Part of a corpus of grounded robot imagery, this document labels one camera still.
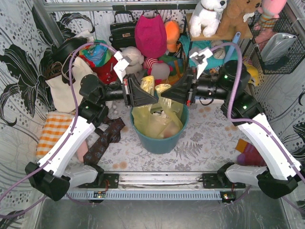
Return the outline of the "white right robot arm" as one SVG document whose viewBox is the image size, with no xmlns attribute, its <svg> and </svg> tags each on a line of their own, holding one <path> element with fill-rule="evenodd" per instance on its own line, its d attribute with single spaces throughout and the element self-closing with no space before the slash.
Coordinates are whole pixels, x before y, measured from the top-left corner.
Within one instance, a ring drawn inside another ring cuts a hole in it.
<svg viewBox="0 0 305 229">
<path fill-rule="evenodd" d="M 244 90 L 251 76 L 246 66 L 239 66 L 237 60 L 228 61 L 216 80 L 196 79 L 196 73 L 195 68 L 187 70 L 161 96 L 187 105 L 194 103 L 196 97 L 223 100 L 221 111 L 225 117 L 248 137 L 265 162 L 261 167 L 226 163 L 217 171 L 221 186 L 252 185 L 273 199 L 294 191 L 305 177 L 305 168 L 274 133 L 261 105 Z"/>
</svg>

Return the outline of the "yellow plastic trash bag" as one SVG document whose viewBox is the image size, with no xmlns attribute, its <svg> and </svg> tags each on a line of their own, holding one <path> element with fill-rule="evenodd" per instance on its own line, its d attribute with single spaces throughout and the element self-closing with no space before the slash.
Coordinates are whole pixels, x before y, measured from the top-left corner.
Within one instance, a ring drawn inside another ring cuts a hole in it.
<svg viewBox="0 0 305 229">
<path fill-rule="evenodd" d="M 181 131 L 183 104 L 161 96 L 171 85 L 162 83 L 155 86 L 154 77 L 146 76 L 141 81 L 141 88 L 149 95 L 157 94 L 158 103 L 132 109 L 135 128 L 144 136 L 154 139 L 169 138 Z"/>
</svg>

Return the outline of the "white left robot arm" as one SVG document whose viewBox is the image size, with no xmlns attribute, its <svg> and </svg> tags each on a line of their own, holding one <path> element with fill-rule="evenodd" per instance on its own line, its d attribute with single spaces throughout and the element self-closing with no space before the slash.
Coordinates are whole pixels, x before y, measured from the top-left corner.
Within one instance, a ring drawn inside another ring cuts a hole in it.
<svg viewBox="0 0 305 229">
<path fill-rule="evenodd" d="M 110 143 L 120 140 L 124 127 L 122 119 L 109 119 L 106 101 L 124 100 L 126 106 L 139 107 L 155 104 L 154 89 L 143 89 L 134 74 L 128 74 L 123 82 L 104 84 L 94 74 L 81 80 L 80 95 L 75 117 L 54 147 L 37 163 L 29 162 L 25 172 L 31 186 L 54 201 L 62 199 L 69 189 L 89 184 L 90 187 L 105 186 L 104 170 L 98 166 L 100 158 Z M 91 133 L 99 134 L 97 148 L 92 147 L 83 156 L 84 165 L 76 170 L 66 167 Z"/>
</svg>

